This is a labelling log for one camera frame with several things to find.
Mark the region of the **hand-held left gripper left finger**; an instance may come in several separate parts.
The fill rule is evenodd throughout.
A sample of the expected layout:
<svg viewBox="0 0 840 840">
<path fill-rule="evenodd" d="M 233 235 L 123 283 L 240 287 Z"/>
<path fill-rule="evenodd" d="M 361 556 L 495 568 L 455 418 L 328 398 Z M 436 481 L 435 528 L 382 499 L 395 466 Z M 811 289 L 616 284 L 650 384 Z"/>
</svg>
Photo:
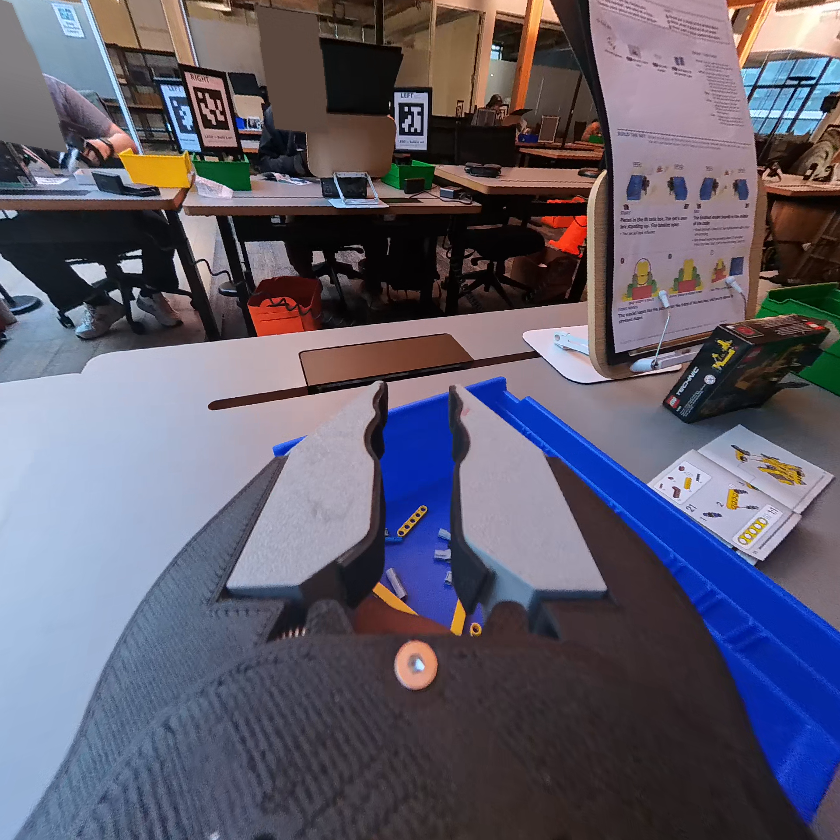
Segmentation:
<svg viewBox="0 0 840 840">
<path fill-rule="evenodd" d="M 356 607 L 372 592 L 385 561 L 387 399 L 386 383 L 367 385 L 283 459 L 230 594 Z"/>
</svg>

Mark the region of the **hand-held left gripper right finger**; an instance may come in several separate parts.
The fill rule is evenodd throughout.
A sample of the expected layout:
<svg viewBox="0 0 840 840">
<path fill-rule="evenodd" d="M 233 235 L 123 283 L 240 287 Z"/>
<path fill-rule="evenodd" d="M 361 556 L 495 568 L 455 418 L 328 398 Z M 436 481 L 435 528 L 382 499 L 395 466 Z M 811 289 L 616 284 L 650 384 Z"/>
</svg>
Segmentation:
<svg viewBox="0 0 840 840">
<path fill-rule="evenodd" d="M 500 602 L 601 599 L 607 588 L 541 448 L 460 385 L 448 390 L 455 462 L 451 572 L 468 613 Z"/>
</svg>

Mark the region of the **pile of lego pieces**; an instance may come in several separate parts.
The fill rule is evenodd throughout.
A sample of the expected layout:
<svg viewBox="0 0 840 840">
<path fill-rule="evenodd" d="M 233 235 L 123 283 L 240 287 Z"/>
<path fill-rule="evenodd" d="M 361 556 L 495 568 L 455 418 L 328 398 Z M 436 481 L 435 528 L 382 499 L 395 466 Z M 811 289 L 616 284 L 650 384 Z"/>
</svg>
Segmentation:
<svg viewBox="0 0 840 840">
<path fill-rule="evenodd" d="M 456 636 L 478 637 L 483 615 L 479 607 L 468 612 L 455 593 L 449 542 L 449 530 L 427 506 L 386 528 L 385 570 L 373 594 L 399 613 L 429 618 Z"/>
</svg>

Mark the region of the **blue plastic bin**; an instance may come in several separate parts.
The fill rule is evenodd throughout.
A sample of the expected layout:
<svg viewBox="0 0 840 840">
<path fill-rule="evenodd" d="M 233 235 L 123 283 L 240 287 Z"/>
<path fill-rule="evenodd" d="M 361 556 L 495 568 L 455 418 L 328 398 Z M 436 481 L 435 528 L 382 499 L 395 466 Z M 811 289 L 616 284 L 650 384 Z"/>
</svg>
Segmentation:
<svg viewBox="0 0 840 840">
<path fill-rule="evenodd" d="M 483 637 L 278 642 L 248 672 L 257 838 L 812 838 L 838 771 L 838 631 L 504 379 L 468 394 L 552 461 L 607 596 Z"/>
</svg>

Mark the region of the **lego instruction booklet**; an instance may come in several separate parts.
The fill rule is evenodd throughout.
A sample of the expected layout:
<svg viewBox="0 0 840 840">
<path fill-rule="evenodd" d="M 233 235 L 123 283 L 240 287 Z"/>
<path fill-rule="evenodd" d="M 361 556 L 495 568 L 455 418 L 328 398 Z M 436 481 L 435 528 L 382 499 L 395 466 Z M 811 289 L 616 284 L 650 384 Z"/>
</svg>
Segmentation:
<svg viewBox="0 0 840 840">
<path fill-rule="evenodd" d="M 692 449 L 648 486 L 755 565 L 834 475 L 742 425 Z"/>
</svg>

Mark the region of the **black lego set box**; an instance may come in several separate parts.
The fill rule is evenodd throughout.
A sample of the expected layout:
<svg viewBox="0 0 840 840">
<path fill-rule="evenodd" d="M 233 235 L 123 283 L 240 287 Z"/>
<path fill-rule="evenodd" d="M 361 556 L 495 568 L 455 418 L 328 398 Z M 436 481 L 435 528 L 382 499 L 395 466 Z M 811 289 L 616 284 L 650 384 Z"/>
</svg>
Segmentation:
<svg viewBox="0 0 840 840">
<path fill-rule="evenodd" d="M 830 322 L 801 314 L 715 328 L 667 394 L 664 408 L 686 424 L 759 407 L 822 354 Z"/>
</svg>

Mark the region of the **orange bag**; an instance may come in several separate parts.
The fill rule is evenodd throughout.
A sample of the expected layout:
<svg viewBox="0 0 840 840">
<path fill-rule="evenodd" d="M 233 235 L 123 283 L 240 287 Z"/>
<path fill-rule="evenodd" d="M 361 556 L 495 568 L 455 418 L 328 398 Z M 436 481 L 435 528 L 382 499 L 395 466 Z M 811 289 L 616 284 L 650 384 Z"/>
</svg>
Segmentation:
<svg viewBox="0 0 840 840">
<path fill-rule="evenodd" d="M 262 280 L 248 299 L 257 336 L 317 331 L 322 328 L 319 279 L 278 276 Z"/>
</svg>

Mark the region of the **black office chair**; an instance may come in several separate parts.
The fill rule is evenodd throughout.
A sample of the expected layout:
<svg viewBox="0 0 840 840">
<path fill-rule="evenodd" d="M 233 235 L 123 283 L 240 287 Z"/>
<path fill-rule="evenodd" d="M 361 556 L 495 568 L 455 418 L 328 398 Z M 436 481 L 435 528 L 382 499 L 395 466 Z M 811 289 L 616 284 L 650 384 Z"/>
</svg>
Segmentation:
<svg viewBox="0 0 840 840">
<path fill-rule="evenodd" d="M 513 280 L 506 273 L 508 260 L 522 256 L 532 256 L 543 252 L 545 241 L 539 231 L 528 225 L 497 225 L 490 227 L 469 227 L 463 235 L 467 251 L 474 252 L 470 262 L 473 266 L 480 261 L 486 267 L 461 273 L 464 293 L 481 287 L 484 291 L 493 290 L 507 307 L 513 303 L 506 292 L 506 287 L 528 291 L 529 287 Z"/>
</svg>

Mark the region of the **orange traffic cone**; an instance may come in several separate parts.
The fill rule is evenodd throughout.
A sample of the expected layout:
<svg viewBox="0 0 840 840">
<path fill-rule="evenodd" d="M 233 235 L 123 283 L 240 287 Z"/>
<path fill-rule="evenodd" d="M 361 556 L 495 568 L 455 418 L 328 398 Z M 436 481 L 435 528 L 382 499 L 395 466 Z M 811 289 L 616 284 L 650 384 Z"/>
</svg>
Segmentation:
<svg viewBox="0 0 840 840">
<path fill-rule="evenodd" d="M 581 258 L 586 241 L 586 216 L 574 216 L 560 238 L 550 240 L 548 246 L 566 255 Z"/>
</svg>

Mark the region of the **grey office desk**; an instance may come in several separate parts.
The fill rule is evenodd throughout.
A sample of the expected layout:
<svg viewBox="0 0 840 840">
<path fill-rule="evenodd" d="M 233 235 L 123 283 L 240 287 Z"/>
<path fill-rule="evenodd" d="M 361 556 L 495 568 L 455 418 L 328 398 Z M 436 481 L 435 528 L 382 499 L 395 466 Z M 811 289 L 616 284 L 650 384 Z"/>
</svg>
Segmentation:
<svg viewBox="0 0 840 840">
<path fill-rule="evenodd" d="M 324 253 L 327 277 L 337 282 L 335 252 L 364 247 L 373 238 L 385 236 L 436 238 L 450 230 L 459 234 L 481 212 L 479 203 L 442 199 L 438 187 L 407 196 L 374 182 L 369 194 L 374 201 L 366 206 L 334 206 L 322 196 L 319 182 L 293 185 L 253 177 L 249 192 L 233 192 L 230 197 L 203 196 L 194 187 L 183 210 L 188 216 L 217 220 L 236 300 L 248 335 L 255 335 L 248 310 L 256 286 L 248 243 L 300 240 Z"/>
<path fill-rule="evenodd" d="M 441 183 L 459 185 L 483 196 L 588 196 L 595 184 L 594 178 L 574 170 L 525 167 L 503 167 L 499 176 L 485 177 L 467 173 L 462 165 L 441 164 L 435 167 L 434 176 Z"/>
<path fill-rule="evenodd" d="M 221 332 L 179 215 L 187 193 L 187 187 L 163 187 L 156 196 L 113 194 L 101 192 L 90 185 L 79 185 L 70 178 L 64 184 L 48 187 L 3 187 L 1 208 L 9 212 L 162 212 L 171 226 L 175 252 L 183 268 L 193 308 L 203 324 L 206 340 L 216 341 L 221 338 Z"/>
</svg>

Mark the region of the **green plastic bin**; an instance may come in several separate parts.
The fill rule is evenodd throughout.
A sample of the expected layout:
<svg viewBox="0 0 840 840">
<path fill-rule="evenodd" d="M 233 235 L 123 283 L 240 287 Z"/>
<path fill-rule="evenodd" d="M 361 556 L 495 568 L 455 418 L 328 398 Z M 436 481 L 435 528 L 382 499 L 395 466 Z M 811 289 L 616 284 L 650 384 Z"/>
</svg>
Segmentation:
<svg viewBox="0 0 840 840">
<path fill-rule="evenodd" d="M 197 176 L 221 184 L 234 192 L 250 192 L 250 164 L 247 159 L 241 161 L 206 160 L 201 155 L 192 154 L 193 169 Z"/>
<path fill-rule="evenodd" d="M 381 181 L 405 194 L 417 194 L 432 187 L 435 170 L 435 165 L 422 161 L 392 163 Z"/>
<path fill-rule="evenodd" d="M 839 289 L 836 282 L 817 283 L 771 290 L 763 300 L 758 318 L 800 314 L 832 324 L 827 346 L 810 366 L 797 375 L 839 395 Z"/>
</svg>

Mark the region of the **yellow plastic bin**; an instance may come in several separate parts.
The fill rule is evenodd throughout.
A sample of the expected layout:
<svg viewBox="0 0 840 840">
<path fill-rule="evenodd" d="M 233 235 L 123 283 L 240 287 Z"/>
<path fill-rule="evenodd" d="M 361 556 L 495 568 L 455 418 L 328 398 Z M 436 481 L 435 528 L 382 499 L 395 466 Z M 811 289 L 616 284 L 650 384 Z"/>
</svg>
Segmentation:
<svg viewBox="0 0 840 840">
<path fill-rule="evenodd" d="M 134 184 L 158 188 L 190 188 L 193 183 L 193 161 L 188 152 L 181 154 L 119 154 L 122 165 Z"/>
</svg>

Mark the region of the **printed instruction sheet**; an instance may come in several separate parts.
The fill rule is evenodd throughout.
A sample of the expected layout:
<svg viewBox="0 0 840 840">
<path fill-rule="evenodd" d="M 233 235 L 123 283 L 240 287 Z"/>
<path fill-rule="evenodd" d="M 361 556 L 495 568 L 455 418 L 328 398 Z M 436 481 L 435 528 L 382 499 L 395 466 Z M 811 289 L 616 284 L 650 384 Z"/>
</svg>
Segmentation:
<svg viewBox="0 0 840 840">
<path fill-rule="evenodd" d="M 708 298 L 742 272 L 753 126 L 726 2 L 589 2 L 612 184 L 615 350 L 653 337 L 631 306 Z"/>
</svg>

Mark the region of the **black white marker sign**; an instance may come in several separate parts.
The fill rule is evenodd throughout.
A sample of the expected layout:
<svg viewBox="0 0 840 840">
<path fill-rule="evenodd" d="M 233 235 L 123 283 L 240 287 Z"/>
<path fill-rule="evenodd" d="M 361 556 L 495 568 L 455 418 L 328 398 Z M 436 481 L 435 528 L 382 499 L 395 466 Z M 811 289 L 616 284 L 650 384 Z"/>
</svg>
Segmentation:
<svg viewBox="0 0 840 840">
<path fill-rule="evenodd" d="M 392 116 L 396 126 L 395 152 L 413 153 L 427 150 L 432 107 L 431 87 L 394 88 Z"/>
<path fill-rule="evenodd" d="M 194 129 L 204 154 L 242 154 L 228 79 L 220 70 L 178 63 L 193 116 Z"/>
<path fill-rule="evenodd" d="M 202 149 L 182 81 L 177 78 L 154 77 L 154 83 L 160 93 L 164 115 L 178 152 L 199 154 Z"/>
</svg>

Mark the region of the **black screen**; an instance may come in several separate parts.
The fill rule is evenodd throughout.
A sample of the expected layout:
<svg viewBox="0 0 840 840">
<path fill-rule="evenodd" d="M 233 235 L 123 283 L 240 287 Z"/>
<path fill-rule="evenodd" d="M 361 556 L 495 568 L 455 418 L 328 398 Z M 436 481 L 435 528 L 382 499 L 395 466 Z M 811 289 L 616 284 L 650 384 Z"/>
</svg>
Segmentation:
<svg viewBox="0 0 840 840">
<path fill-rule="evenodd" d="M 397 45 L 320 38 L 327 113 L 386 116 L 403 62 Z"/>
</svg>

